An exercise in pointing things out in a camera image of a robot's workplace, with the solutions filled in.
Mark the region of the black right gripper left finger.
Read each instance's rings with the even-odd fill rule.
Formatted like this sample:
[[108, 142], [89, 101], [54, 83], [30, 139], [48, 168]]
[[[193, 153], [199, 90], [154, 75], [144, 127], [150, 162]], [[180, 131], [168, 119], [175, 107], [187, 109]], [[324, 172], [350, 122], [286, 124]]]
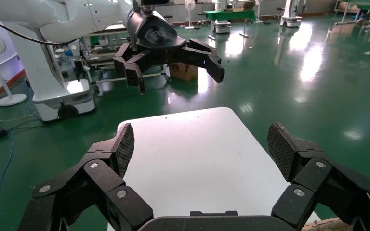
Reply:
[[134, 143], [129, 123], [115, 137], [94, 143], [77, 164], [34, 189], [18, 229], [67, 231], [92, 206], [116, 231], [140, 229], [153, 210], [123, 179]]

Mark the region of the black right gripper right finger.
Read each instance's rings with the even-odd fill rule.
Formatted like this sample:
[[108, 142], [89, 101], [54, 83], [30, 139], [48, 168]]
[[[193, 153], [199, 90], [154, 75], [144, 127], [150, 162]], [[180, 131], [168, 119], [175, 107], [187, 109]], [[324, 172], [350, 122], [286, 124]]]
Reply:
[[271, 215], [300, 230], [318, 204], [353, 231], [370, 231], [370, 178], [334, 161], [316, 143], [293, 137], [279, 123], [267, 135], [270, 155], [289, 184]]

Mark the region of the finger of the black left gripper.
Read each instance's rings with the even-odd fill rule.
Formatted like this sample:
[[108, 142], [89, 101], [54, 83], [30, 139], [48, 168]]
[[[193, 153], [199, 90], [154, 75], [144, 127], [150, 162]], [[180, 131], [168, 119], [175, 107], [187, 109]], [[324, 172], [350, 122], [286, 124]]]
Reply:
[[214, 47], [190, 38], [180, 49], [180, 61], [184, 64], [204, 68], [217, 83], [222, 83], [225, 69], [222, 67], [221, 57]]
[[145, 93], [143, 72], [158, 60], [159, 51], [144, 48], [136, 51], [129, 43], [122, 44], [113, 57], [117, 74], [125, 78], [128, 86], [137, 87], [141, 95]]

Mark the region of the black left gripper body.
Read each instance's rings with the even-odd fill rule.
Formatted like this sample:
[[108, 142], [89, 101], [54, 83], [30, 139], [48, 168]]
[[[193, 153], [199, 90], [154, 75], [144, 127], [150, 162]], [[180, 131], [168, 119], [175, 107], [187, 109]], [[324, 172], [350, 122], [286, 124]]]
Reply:
[[157, 11], [132, 10], [126, 28], [136, 53], [150, 51], [151, 61], [156, 64], [180, 61], [186, 40]]

